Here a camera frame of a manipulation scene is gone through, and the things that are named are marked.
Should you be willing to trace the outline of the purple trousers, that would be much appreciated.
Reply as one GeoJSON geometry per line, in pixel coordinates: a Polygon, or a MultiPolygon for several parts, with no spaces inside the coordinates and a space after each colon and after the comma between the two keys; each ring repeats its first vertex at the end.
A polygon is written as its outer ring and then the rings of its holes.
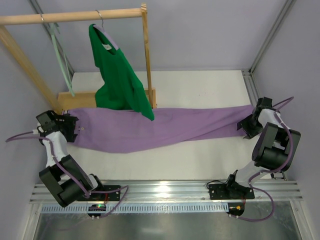
{"type": "Polygon", "coordinates": [[[106,153],[127,154],[186,141],[243,137],[237,123],[253,111],[252,105],[223,108],[157,108],[154,120],[130,110],[75,108],[74,145],[106,153]]]}

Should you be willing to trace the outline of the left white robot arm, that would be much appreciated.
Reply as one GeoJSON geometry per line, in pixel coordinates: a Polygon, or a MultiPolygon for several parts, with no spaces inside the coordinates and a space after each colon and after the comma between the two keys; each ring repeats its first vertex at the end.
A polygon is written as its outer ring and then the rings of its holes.
{"type": "Polygon", "coordinates": [[[59,115],[53,110],[39,114],[36,119],[40,142],[47,154],[46,167],[39,172],[39,177],[57,203],[67,207],[90,198],[95,190],[102,190],[99,178],[86,174],[67,151],[67,143],[74,143],[78,136],[76,123],[79,119],[70,114],[59,115]]]}

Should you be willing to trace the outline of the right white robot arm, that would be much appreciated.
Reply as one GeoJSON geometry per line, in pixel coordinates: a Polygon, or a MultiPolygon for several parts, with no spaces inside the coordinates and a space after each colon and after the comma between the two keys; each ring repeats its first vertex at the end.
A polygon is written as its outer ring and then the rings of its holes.
{"type": "Polygon", "coordinates": [[[287,171],[297,150],[301,133],[287,126],[280,109],[291,102],[289,97],[275,105],[268,97],[259,98],[252,114],[237,124],[246,139],[259,136],[251,162],[236,170],[226,182],[227,194],[232,199],[244,198],[253,191],[252,184],[267,174],[287,171]]]}

